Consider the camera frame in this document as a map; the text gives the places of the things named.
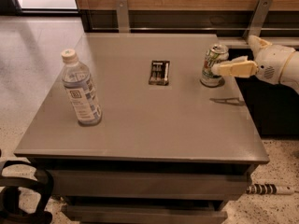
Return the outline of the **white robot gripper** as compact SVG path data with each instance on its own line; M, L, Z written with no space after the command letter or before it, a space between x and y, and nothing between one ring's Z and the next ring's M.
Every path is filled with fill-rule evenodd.
M231 61L214 64L211 72L216 76L243 78L257 74L258 79L273 85L295 84L294 48L272 45L271 42L256 35L249 36L248 44L255 62L249 60L247 56L241 56Z

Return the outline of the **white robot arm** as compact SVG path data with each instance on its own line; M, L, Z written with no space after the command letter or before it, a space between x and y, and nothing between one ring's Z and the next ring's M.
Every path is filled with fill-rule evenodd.
M256 76L263 82L284 85L299 93L299 51L272 44L256 35L251 35L248 42L253 61L247 56L241 56L216 63L211 68L212 73L223 77Z

